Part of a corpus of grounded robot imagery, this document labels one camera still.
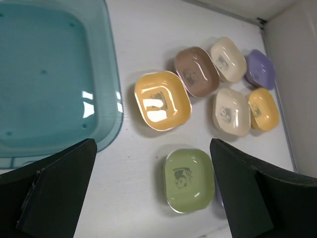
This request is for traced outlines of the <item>small yellow panda plate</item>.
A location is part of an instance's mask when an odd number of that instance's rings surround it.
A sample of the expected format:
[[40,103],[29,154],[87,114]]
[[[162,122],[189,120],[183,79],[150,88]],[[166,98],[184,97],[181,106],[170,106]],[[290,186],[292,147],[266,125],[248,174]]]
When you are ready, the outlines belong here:
[[265,88],[253,90],[248,96],[251,110],[251,127],[270,131],[279,124],[279,111],[273,96]]

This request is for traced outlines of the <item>purple panda plate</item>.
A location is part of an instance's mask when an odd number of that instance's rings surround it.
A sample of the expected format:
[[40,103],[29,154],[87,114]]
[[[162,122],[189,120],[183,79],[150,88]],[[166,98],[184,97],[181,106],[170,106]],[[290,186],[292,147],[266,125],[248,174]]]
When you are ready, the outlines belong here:
[[270,60],[261,51],[253,49],[245,57],[247,72],[245,77],[254,87],[263,87],[267,90],[275,88],[275,68]]

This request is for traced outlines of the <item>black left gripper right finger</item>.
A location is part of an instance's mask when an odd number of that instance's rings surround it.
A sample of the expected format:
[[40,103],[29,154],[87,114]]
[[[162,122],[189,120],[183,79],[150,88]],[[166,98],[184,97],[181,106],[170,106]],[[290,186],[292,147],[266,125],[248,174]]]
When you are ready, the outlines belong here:
[[317,180],[248,155],[221,139],[211,159],[234,238],[315,238]]

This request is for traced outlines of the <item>large yellow panda plate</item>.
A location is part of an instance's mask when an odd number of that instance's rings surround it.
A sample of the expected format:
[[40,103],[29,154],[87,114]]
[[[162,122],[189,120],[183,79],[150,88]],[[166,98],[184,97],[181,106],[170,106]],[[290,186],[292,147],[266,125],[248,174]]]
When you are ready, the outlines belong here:
[[182,80],[173,72],[142,75],[134,95],[145,123],[156,131],[168,131],[186,123],[192,104]]

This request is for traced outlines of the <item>cream panda plate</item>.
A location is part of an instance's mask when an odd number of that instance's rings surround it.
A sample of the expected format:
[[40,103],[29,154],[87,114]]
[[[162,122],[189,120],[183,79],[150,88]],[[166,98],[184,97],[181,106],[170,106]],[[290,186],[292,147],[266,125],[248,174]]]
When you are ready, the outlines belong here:
[[248,100],[230,88],[220,89],[213,98],[212,120],[222,132],[244,137],[251,129],[251,110]]
[[226,82],[238,83],[247,71],[247,63],[243,54],[227,37],[221,37],[213,44],[210,56]]

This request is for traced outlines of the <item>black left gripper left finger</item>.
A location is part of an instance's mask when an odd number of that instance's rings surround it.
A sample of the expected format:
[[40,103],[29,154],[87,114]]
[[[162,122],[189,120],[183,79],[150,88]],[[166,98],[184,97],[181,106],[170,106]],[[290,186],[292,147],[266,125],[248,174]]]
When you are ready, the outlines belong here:
[[97,154],[94,139],[0,176],[2,238],[72,238]]

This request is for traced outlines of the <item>green panda plate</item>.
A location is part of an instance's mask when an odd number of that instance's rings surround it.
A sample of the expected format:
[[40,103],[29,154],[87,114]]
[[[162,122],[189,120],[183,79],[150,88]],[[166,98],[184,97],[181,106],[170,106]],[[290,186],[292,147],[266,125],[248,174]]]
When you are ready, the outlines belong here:
[[203,150],[171,152],[166,157],[163,173],[166,200],[174,212],[203,210],[214,199],[214,169],[210,156]]

